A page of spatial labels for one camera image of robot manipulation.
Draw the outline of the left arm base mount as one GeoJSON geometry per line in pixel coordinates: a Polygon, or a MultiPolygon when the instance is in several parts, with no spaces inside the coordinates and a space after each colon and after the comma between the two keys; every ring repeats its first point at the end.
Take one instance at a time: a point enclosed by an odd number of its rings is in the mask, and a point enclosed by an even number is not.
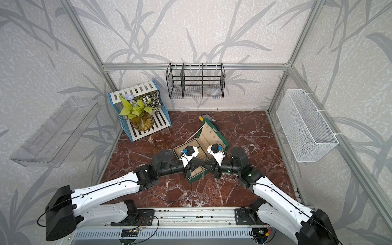
{"type": "Polygon", "coordinates": [[[137,209],[133,200],[125,200],[123,203],[127,207],[127,216],[120,222],[111,222],[111,226],[151,226],[154,219],[154,209],[137,209]]]}

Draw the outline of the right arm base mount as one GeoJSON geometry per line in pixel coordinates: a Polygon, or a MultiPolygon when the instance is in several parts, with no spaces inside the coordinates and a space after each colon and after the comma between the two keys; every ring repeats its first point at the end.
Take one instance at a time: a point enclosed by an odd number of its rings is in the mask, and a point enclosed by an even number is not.
{"type": "Polygon", "coordinates": [[[258,211],[262,211],[262,209],[259,208],[257,211],[251,209],[250,207],[241,207],[234,209],[234,218],[236,225],[261,228],[269,225],[273,227],[273,225],[266,223],[259,217],[258,211]]]}

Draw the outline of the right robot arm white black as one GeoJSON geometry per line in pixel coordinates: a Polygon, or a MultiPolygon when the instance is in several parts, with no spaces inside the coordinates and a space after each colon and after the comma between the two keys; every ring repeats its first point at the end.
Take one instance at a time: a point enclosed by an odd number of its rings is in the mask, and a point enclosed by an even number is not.
{"type": "Polygon", "coordinates": [[[230,160],[224,159],[223,148],[217,144],[209,146],[207,152],[214,158],[214,174],[236,174],[245,188],[260,197],[261,204],[254,211],[263,223],[272,225],[298,245],[341,244],[324,211],[314,211],[279,189],[265,174],[250,165],[242,148],[232,148],[230,160]]]}

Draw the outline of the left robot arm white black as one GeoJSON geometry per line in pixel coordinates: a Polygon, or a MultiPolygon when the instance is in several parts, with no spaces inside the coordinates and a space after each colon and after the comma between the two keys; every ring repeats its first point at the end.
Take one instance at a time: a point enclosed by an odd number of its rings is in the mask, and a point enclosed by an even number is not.
{"type": "Polygon", "coordinates": [[[82,214],[93,207],[147,190],[157,185],[162,176],[180,172],[188,176],[202,162],[196,152],[186,152],[174,161],[170,150],[162,150],[152,163],[142,165],[117,179],[75,190],[68,185],[63,186],[57,189],[42,214],[46,222],[43,225],[46,240],[56,241],[71,234],[85,220],[82,214]]]}

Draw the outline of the green jewelry box beige lining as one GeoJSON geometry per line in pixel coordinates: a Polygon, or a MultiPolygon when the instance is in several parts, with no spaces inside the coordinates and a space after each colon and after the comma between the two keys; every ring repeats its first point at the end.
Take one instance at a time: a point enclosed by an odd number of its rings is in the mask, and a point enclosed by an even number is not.
{"type": "MultiPolygon", "coordinates": [[[[211,145],[219,144],[223,147],[224,153],[230,147],[228,141],[223,137],[223,135],[214,127],[211,121],[205,119],[202,122],[201,128],[195,133],[186,143],[175,147],[173,149],[175,156],[180,159],[182,153],[181,151],[187,146],[194,146],[198,148],[199,154],[194,159],[202,159],[205,161],[212,161],[212,163],[217,163],[212,155],[209,155],[207,148],[211,145]]],[[[201,178],[206,176],[210,171],[204,166],[201,167],[201,178]]],[[[198,179],[187,179],[190,184],[194,183],[198,179]]]]}

